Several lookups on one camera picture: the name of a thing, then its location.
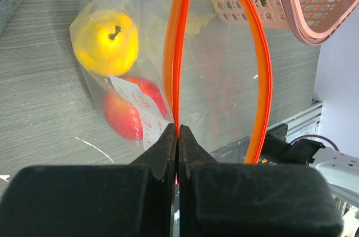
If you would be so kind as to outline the clear zip bag orange zipper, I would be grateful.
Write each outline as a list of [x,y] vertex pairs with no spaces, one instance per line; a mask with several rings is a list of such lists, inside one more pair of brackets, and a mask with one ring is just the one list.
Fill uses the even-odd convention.
[[[251,0],[80,0],[73,22],[102,10],[129,15],[139,33],[137,59],[128,72],[114,77],[141,77],[156,84],[172,115],[169,124],[189,127],[205,150],[248,137],[242,162],[258,162],[273,76],[264,28]],[[114,89],[112,75],[79,65],[107,122],[104,100]],[[118,136],[135,150],[146,151]]]

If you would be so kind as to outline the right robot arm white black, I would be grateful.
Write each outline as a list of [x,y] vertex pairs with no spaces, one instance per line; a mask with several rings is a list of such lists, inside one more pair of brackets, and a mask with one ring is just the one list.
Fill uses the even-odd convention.
[[309,166],[329,184],[332,193],[358,207],[358,158],[328,147],[320,136],[300,136],[286,142],[288,126],[280,124],[266,134],[261,157],[275,164]]

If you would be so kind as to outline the red apple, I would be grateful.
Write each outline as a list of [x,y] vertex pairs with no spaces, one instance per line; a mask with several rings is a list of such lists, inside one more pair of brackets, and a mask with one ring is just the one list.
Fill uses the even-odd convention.
[[172,122],[156,84],[141,77],[111,76],[113,90],[104,100],[104,116],[122,138],[148,149]]

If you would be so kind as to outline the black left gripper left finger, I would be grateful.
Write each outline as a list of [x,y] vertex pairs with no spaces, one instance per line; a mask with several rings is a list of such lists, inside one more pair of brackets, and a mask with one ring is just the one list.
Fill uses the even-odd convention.
[[171,236],[176,130],[128,165],[20,170],[1,199],[2,236]]

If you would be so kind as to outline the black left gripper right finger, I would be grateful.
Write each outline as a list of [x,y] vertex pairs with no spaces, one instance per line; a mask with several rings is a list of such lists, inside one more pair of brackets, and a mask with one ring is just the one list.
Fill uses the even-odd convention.
[[182,126],[180,236],[338,236],[342,218],[315,169],[222,164]]

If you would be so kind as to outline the yellow pear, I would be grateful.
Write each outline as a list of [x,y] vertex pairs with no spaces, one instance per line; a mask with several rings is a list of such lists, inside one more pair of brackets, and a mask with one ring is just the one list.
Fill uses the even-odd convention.
[[121,76],[139,52],[139,33],[131,17],[117,10],[78,16],[70,26],[73,52],[89,72]]

